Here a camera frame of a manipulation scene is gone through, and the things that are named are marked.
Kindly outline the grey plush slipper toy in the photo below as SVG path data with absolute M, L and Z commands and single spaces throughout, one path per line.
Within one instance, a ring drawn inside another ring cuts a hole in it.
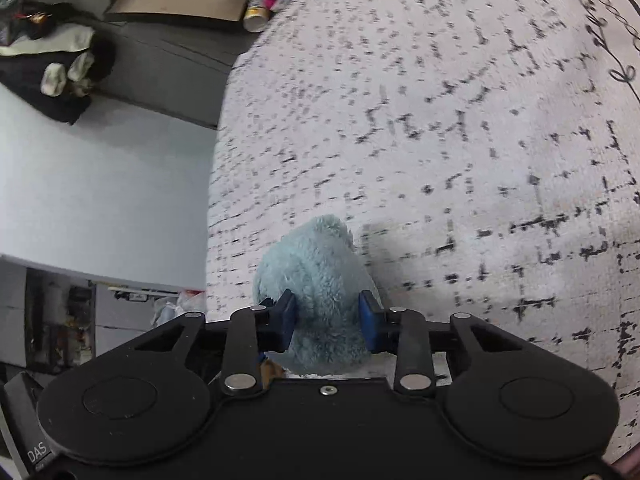
M 364 290 L 375 298 L 380 293 L 341 219 L 313 218 L 262 256 L 253 283 L 256 304 L 287 290 L 295 296 L 297 322 L 288 350 L 271 351 L 270 359 L 297 375 L 343 375 L 369 365 L 358 297 Z

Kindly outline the white plastic bag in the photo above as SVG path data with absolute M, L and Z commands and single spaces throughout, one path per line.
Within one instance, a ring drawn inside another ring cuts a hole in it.
M 206 293 L 183 290 L 177 296 L 158 297 L 153 304 L 151 327 L 171 321 L 186 312 L 206 312 Z

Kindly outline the white cabinet with shelves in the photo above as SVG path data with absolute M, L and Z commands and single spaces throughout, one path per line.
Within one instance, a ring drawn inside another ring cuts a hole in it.
M 176 290 L 113 284 L 1 260 L 1 380 L 54 376 L 150 329 Z

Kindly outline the white black patterned bed cover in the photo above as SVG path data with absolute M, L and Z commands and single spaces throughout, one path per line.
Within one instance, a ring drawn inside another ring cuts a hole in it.
M 386 304 L 597 372 L 639 440 L 639 0 L 293 0 L 235 63 L 207 309 L 334 214 Z

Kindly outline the paper cup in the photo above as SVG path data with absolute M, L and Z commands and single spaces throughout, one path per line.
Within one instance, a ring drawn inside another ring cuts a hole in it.
M 259 34 L 270 21 L 270 10 L 262 0 L 248 0 L 243 18 L 243 27 L 251 34 Z

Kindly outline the clothes hanging on door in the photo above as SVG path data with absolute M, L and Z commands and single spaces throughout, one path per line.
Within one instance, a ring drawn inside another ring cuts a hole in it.
M 67 2 L 1 0 L 2 86 L 55 122 L 77 122 L 116 60 L 87 20 Z

